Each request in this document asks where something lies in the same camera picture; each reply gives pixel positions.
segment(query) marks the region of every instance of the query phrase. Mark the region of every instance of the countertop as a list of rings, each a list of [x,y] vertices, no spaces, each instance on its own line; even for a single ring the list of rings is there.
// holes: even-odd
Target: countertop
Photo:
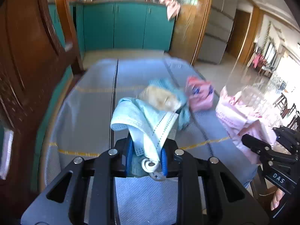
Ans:
[[[151,5],[160,5],[160,6],[165,6],[164,4],[160,4],[158,1],[150,1],[147,2],[145,0],[94,0],[94,1],[74,1],[70,0],[69,1],[71,4],[84,4],[84,5],[92,5],[92,4],[97,4],[97,3],[109,3],[109,2],[135,2],[135,3],[146,3],[146,4],[151,4]],[[55,4],[55,0],[48,0],[49,4]]]

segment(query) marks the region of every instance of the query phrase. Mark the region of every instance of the bolt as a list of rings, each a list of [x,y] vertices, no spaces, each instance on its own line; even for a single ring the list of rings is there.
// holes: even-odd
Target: bolt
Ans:
[[[110,149],[108,151],[108,154],[110,154],[111,156],[114,156],[114,155],[118,154],[118,151],[116,149]]]
[[[73,160],[73,162],[74,162],[75,164],[82,163],[82,161],[83,161],[82,157],[75,157],[74,160]]]
[[[209,159],[209,161],[212,163],[212,164],[217,164],[219,162],[219,159],[217,157],[211,157]]]
[[[175,150],[175,154],[176,154],[177,156],[182,156],[184,153],[185,153],[185,151],[182,150],[182,149],[177,149],[177,150]]]

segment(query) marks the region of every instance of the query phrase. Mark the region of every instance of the pink tissue package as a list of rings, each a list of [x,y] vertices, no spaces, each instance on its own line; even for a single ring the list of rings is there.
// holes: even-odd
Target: pink tissue package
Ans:
[[[241,92],[233,97],[228,96],[226,87],[224,87],[216,107],[216,115],[235,146],[244,153],[252,164],[259,164],[259,156],[243,145],[242,136],[250,134],[273,147],[276,143],[276,134],[259,112],[255,112],[251,106],[242,103],[240,96]]]
[[[198,90],[196,94],[191,94],[193,89]],[[214,89],[211,82],[191,76],[187,79],[185,91],[189,95],[189,105],[193,112],[212,108]]]

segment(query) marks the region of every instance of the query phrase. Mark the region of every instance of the light blue face mask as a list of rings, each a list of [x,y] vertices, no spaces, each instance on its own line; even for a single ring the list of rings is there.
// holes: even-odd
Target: light blue face mask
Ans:
[[[161,150],[171,132],[178,114],[159,111],[135,98],[122,98],[111,120],[114,131],[128,129],[134,145],[131,174],[135,177],[150,175],[160,181]]]

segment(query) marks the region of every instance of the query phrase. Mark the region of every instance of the gray refrigerator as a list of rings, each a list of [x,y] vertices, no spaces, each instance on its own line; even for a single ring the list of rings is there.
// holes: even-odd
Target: gray refrigerator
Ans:
[[[232,30],[238,0],[212,0],[198,60],[219,64]]]

